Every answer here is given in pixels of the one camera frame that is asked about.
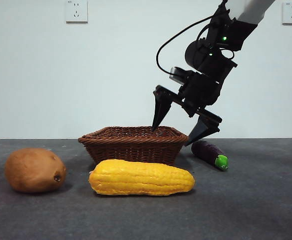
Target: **corn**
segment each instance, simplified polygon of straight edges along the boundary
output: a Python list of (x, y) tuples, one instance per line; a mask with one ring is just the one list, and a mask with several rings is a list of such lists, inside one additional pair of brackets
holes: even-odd
[(186, 170), (162, 163), (104, 160), (89, 183), (101, 195), (168, 196), (190, 191), (195, 180)]

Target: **basket rim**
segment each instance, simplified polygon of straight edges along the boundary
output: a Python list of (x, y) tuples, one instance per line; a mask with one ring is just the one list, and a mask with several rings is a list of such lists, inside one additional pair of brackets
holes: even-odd
[(142, 129), (150, 126), (107, 126), (98, 131), (91, 132), (78, 138), (82, 144), (145, 144), (145, 143), (185, 143), (188, 136), (169, 126), (159, 126), (158, 129), (166, 129), (178, 134), (177, 136), (98, 136), (101, 132), (108, 129)]

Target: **white arm segment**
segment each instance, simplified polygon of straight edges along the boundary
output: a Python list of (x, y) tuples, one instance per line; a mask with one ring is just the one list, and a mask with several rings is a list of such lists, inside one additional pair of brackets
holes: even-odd
[(275, 0), (229, 0), (226, 8), (230, 9), (230, 19), (258, 24), (265, 16), (266, 10)]

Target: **white wall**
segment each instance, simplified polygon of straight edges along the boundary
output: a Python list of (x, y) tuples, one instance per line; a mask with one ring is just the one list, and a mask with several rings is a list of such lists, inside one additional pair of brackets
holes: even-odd
[[(179, 85), (155, 62), (158, 47), (211, 15), (221, 0), (89, 1), (88, 24), (66, 24), (64, 0), (0, 0), (0, 139), (77, 138), (106, 126), (149, 126), (152, 91)], [(292, 137), (292, 26), (281, 0), (236, 54), (214, 138)], [(161, 53), (190, 69), (184, 51), (200, 25)], [(163, 125), (188, 134), (197, 118), (173, 105)]]

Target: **brown woven basket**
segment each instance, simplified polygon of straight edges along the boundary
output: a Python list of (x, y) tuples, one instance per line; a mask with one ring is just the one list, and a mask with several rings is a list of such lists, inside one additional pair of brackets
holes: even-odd
[(173, 165), (188, 137), (172, 127), (105, 127), (78, 138), (96, 164), (107, 159)]

